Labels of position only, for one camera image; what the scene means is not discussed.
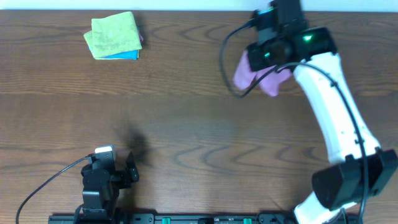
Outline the purple microfiber cloth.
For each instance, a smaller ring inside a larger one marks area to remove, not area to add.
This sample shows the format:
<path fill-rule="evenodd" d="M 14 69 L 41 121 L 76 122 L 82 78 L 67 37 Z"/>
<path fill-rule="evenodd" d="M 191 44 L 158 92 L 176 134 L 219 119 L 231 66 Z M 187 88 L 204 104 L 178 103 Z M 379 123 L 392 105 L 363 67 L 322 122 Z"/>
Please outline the purple microfiber cloth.
<path fill-rule="evenodd" d="M 239 90 L 248 89 L 249 86 L 257 81 L 262 75 L 268 72 L 272 67 L 268 67 L 253 72 L 249 65 L 248 51 L 245 50 L 240 58 L 233 77 L 233 83 Z M 287 81 L 292 76 L 290 70 L 283 70 L 280 73 L 272 72 L 259 83 L 259 88 L 269 96 L 277 96 L 279 94 L 279 85 Z"/>

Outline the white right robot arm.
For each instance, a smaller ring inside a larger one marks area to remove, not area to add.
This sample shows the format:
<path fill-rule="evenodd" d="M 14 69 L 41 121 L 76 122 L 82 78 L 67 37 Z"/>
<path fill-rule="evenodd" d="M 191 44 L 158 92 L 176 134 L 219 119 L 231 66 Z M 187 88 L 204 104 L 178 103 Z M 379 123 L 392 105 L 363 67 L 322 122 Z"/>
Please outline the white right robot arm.
<path fill-rule="evenodd" d="M 358 111 L 326 27 L 310 27 L 299 0 L 274 0 L 256 11 L 259 40 L 247 47 L 257 72 L 292 72 L 317 118 L 330 166 L 312 175 L 312 193 L 297 205 L 297 223 L 347 223 L 345 212 L 379 195 L 397 170 L 397 154 L 383 150 Z"/>

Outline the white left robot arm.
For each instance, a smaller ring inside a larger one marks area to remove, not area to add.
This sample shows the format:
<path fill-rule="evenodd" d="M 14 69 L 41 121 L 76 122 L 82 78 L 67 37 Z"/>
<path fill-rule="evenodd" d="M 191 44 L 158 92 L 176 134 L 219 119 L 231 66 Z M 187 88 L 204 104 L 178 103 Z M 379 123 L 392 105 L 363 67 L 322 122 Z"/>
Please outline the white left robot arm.
<path fill-rule="evenodd" d="M 119 223 L 123 213 L 116 207 L 121 189 L 139 181 L 134 154 L 129 153 L 126 166 L 117 170 L 111 151 L 93 153 L 81 170 L 83 204 L 76 210 L 73 223 Z"/>

